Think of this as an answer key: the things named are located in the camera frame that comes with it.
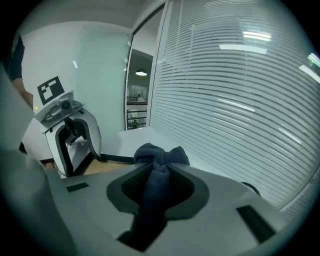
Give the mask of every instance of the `white robot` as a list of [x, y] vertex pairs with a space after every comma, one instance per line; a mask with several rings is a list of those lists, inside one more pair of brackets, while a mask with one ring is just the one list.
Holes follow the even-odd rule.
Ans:
[[74, 92], [64, 92], [58, 77], [38, 87], [34, 118], [41, 123], [53, 160], [61, 178], [71, 177], [91, 153], [101, 157], [101, 134], [95, 117], [74, 100]]

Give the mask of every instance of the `black cloth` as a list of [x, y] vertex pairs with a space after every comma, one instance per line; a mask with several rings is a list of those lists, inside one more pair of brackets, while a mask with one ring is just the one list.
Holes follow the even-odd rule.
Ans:
[[139, 251], [144, 251], [167, 224], [165, 211], [171, 201], [170, 172], [167, 163], [190, 165], [182, 147], [176, 147], [170, 152], [146, 143], [134, 154], [135, 163], [153, 163], [148, 180], [139, 204], [138, 215], [135, 217], [132, 232], [126, 241]]

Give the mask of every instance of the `window blinds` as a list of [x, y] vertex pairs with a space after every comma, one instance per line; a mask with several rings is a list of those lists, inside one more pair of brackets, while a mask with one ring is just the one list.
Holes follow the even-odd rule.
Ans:
[[319, 165], [320, 61], [312, 46], [277, 2], [171, 6], [150, 125], [283, 206]]

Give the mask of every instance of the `ceiling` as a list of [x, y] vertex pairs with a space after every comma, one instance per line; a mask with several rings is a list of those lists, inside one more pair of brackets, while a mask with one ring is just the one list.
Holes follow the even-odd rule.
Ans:
[[132, 28], [146, 0], [47, 0], [30, 13], [20, 28], [25, 35], [44, 26], [92, 21]]
[[158, 33], [162, 13], [163, 13], [163, 10], [158, 11], [151, 19], [149, 19], [145, 23], [145, 25], [143, 25], [141, 30], [147, 31], [148, 33], [150, 33], [156, 37], [157, 33]]

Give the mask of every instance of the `black slot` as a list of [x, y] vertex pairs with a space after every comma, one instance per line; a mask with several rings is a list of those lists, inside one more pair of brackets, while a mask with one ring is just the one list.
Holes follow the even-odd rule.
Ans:
[[73, 192], [73, 191], [76, 191], [76, 190], [81, 190], [81, 189], [86, 188], [86, 187], [89, 187], [89, 185], [87, 183], [85, 183], [85, 182], [82, 182], [82, 183], [78, 183], [78, 184], [75, 184], [75, 185], [67, 186], [66, 190], [68, 190], [68, 192]]
[[236, 210], [260, 244], [276, 233], [250, 205]]

